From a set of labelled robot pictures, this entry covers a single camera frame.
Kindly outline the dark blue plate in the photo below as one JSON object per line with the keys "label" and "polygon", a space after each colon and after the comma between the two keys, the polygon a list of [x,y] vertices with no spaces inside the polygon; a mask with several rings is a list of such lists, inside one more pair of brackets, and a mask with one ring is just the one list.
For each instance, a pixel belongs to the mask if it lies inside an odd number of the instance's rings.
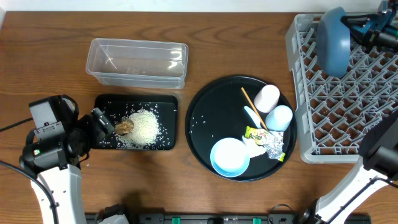
{"label": "dark blue plate", "polygon": [[351,52],[350,31],[341,22],[345,15],[342,7],[336,7],[321,16],[317,28],[318,64],[327,75],[336,78],[345,75]]}

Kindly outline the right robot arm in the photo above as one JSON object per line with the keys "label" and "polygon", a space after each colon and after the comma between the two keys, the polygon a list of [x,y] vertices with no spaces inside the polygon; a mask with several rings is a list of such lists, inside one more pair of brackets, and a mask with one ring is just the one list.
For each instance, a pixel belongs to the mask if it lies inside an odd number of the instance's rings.
{"label": "right robot arm", "polygon": [[369,223],[352,212],[397,184],[396,15],[396,1],[382,1],[375,14],[336,7],[297,15],[286,35],[300,157],[353,165],[301,223]]}

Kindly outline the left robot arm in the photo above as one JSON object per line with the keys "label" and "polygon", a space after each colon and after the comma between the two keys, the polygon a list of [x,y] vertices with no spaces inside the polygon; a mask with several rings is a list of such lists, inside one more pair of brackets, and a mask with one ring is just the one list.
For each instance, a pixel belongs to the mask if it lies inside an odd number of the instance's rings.
{"label": "left robot arm", "polygon": [[79,116],[67,95],[29,103],[35,123],[19,158],[39,201],[44,223],[86,223],[81,197],[81,162],[114,131],[99,108]]}

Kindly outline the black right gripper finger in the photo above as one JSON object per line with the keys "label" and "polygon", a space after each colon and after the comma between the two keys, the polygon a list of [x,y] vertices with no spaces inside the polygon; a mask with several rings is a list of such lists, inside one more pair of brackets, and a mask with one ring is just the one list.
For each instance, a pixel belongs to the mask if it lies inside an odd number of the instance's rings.
{"label": "black right gripper finger", "polygon": [[359,26],[366,27],[371,24],[373,21],[377,20],[377,14],[365,14],[360,16],[343,16],[341,18],[341,22],[347,27],[351,26]]}
{"label": "black right gripper finger", "polygon": [[369,47],[370,37],[371,37],[371,29],[369,27],[358,27],[354,26],[350,28],[350,33],[352,38],[363,47]]}

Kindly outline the brown dried food piece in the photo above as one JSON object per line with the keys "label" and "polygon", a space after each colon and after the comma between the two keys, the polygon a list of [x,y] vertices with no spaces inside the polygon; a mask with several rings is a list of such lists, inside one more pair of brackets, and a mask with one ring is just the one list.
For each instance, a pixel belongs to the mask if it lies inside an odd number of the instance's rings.
{"label": "brown dried food piece", "polygon": [[120,136],[129,134],[134,129],[134,122],[131,119],[125,119],[115,124],[114,132]]}

